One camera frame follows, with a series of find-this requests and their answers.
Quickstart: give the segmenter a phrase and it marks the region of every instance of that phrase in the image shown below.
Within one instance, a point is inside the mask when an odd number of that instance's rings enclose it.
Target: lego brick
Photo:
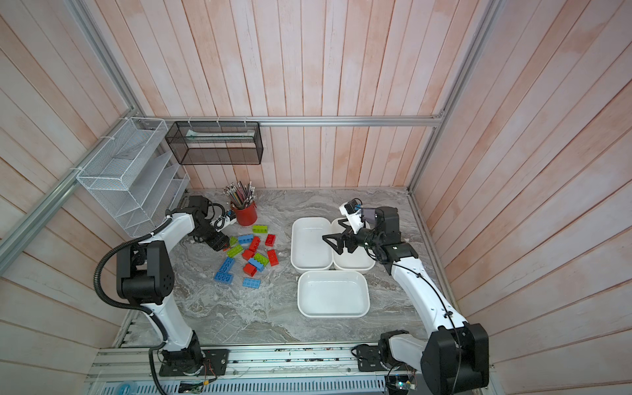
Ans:
[[[259,262],[260,264],[262,264],[263,266],[267,265],[267,264],[268,264],[268,262],[270,262],[270,260],[268,260],[268,258],[266,258],[265,256],[261,255],[259,252],[257,252],[253,258],[254,258],[257,262]]]
[[[253,225],[253,233],[268,233],[268,225]]]
[[[250,277],[253,277],[253,276],[255,275],[255,273],[257,272],[257,268],[256,268],[256,267],[254,267],[254,266],[253,266],[253,265],[251,265],[251,264],[246,264],[246,265],[243,267],[243,272],[244,272],[245,274],[248,274]]]
[[[268,259],[270,260],[270,266],[276,266],[279,264],[279,259],[276,256],[276,251],[268,250]]]
[[[245,250],[245,251],[243,252],[243,254],[241,254],[241,256],[242,256],[245,260],[248,260],[248,259],[250,259],[250,258],[252,258],[252,257],[254,257],[254,256],[255,256],[255,252],[254,252],[254,251],[250,251],[250,250]]]
[[[275,239],[276,236],[274,236],[273,234],[268,234],[268,237],[265,238],[265,245],[267,245],[268,247],[272,247],[274,245]]]
[[[253,237],[254,236],[252,234],[245,234],[243,236],[237,236],[237,240],[239,241],[239,244],[248,244],[252,241]]]
[[[242,251],[243,251],[243,247],[241,245],[237,244],[236,246],[234,246],[230,250],[228,250],[226,255],[228,255],[231,258],[235,258],[237,256],[237,254],[241,253]]]
[[[261,285],[261,280],[244,279],[242,285],[248,288],[259,288],[259,286]]]
[[[250,247],[248,247],[248,249],[250,251],[257,251],[257,249],[259,248],[259,243],[261,243],[261,239],[257,236],[253,237],[252,243],[250,243]]]
[[[260,262],[255,260],[254,258],[248,259],[248,263],[256,267],[258,271],[260,272],[264,271],[264,266]]]
[[[228,273],[233,267],[234,263],[235,263],[235,259],[230,258],[230,257],[226,258],[224,263],[222,264],[222,267],[219,268],[219,272]]]
[[[217,272],[213,280],[224,284],[230,284],[233,282],[233,275],[228,273]]]

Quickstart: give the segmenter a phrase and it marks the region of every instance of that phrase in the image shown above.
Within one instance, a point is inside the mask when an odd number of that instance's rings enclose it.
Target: marble tabletop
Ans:
[[[228,206],[228,199],[219,190],[203,194],[212,202]],[[245,260],[238,255],[231,269],[233,283],[221,284],[213,280],[217,269],[226,258],[225,252],[215,252],[205,243],[194,243],[186,237],[169,256],[176,274],[174,296],[187,324],[195,330],[204,344],[261,344],[296,342],[368,342],[378,340],[380,334],[396,329],[410,331],[415,337],[427,337],[413,305],[401,287],[376,264],[365,274],[368,283],[370,310],[357,319],[309,319],[296,304],[299,273],[289,261],[292,223],[301,217],[325,217],[332,221],[340,217],[338,207],[352,198],[360,198],[365,207],[392,206],[399,210],[402,237],[419,254],[428,274],[435,279],[434,270],[415,223],[408,194],[396,188],[371,190],[314,189],[257,191],[256,224],[268,225],[276,235],[274,249],[279,265],[266,266],[255,278],[261,280],[259,289],[242,286],[246,274]],[[237,224],[224,231],[229,236],[252,233],[252,227]],[[265,253],[265,235],[259,251]],[[146,346],[158,343],[146,317],[134,319],[128,328],[123,347]]]

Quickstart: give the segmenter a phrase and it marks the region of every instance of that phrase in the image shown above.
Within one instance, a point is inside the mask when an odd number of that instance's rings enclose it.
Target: robotic arm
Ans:
[[[382,334],[383,363],[401,362],[420,370],[435,395],[485,387],[489,381],[489,339],[480,324],[469,324],[446,300],[423,268],[413,247],[401,240],[399,215],[394,207],[363,209],[354,199],[340,206],[342,233],[323,240],[334,251],[352,253],[359,246],[382,263],[401,285],[428,332],[425,344],[406,331]]]
[[[209,207],[213,206],[221,208],[221,216],[211,222],[213,219],[209,221],[206,217]],[[161,375],[195,375],[201,371],[205,355],[197,335],[185,323],[171,294],[174,272],[169,251],[186,235],[206,242],[215,251],[228,247],[229,238],[221,230],[235,223],[236,217],[205,197],[192,196],[188,207],[167,214],[167,220],[169,224],[158,229],[152,237],[117,252],[116,292],[131,305],[149,308],[162,322],[167,341],[162,351],[165,369],[161,370]],[[147,268],[140,269],[145,263]],[[152,319],[149,322],[162,337],[157,324]]]

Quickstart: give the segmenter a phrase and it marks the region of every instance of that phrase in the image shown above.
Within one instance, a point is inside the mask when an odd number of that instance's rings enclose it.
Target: mesh shelf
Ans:
[[[166,133],[163,119],[128,119],[83,168],[77,180],[86,189],[129,190]]]
[[[189,182],[171,152],[153,154],[167,133],[163,119],[131,118],[77,176],[78,181],[132,237],[157,228]]]

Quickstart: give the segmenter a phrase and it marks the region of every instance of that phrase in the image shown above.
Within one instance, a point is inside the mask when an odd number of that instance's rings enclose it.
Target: red lego brick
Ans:
[[[268,234],[268,237],[265,238],[265,245],[267,245],[268,247],[272,247],[274,245],[275,239],[276,236],[274,236],[273,234]]]
[[[250,258],[252,258],[252,257],[254,257],[254,256],[255,256],[255,252],[254,252],[254,251],[250,251],[250,250],[246,250],[246,251],[244,251],[244,253],[243,253],[243,254],[241,254],[241,256],[242,256],[245,260],[248,260],[248,259],[250,259]]]
[[[255,277],[255,273],[257,272],[257,268],[256,268],[256,267],[254,267],[254,266],[253,266],[253,265],[251,265],[251,264],[246,264],[246,265],[243,267],[243,272],[244,272],[245,274],[248,274],[250,277]]]
[[[261,243],[261,239],[258,236],[255,236],[252,238],[252,243],[250,243],[250,247],[248,247],[248,249],[250,251],[257,251],[257,248],[259,248],[259,243]]]
[[[279,259],[276,256],[276,251],[268,250],[268,259],[270,260],[270,266],[276,266],[279,264]]]

